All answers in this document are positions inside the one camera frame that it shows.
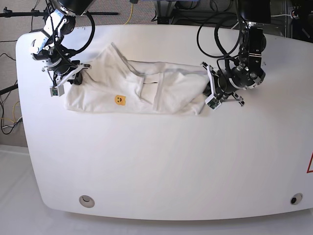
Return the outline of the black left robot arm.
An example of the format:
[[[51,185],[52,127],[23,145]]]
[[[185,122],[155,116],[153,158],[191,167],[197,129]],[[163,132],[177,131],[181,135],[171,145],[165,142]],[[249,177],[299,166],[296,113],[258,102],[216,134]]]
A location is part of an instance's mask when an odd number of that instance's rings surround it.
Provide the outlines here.
[[[261,68],[262,52],[267,41],[260,24],[271,23],[269,0],[236,0],[236,12],[221,19],[214,28],[214,40],[221,55],[206,56],[224,61],[225,69],[214,70],[212,66],[202,62],[207,70],[209,83],[203,94],[205,103],[213,110],[227,101],[239,102],[244,106],[243,98],[236,92],[238,90],[253,89],[262,84],[266,76]],[[227,52],[219,39],[219,29],[232,19],[236,19],[239,34],[235,46]]]

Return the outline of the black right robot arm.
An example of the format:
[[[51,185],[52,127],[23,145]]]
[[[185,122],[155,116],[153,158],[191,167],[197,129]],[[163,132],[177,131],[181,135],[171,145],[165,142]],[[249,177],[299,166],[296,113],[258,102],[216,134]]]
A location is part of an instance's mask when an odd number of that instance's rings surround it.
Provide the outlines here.
[[[58,0],[56,4],[46,1],[48,17],[45,26],[32,42],[30,53],[34,60],[45,63],[44,71],[53,72],[50,79],[54,89],[67,78],[74,82],[83,69],[80,61],[71,61],[71,57],[87,49],[94,38],[95,22],[89,12],[93,3],[92,0]],[[62,45],[64,36],[75,28],[76,17],[83,15],[90,20],[90,36],[80,49],[68,49]]]

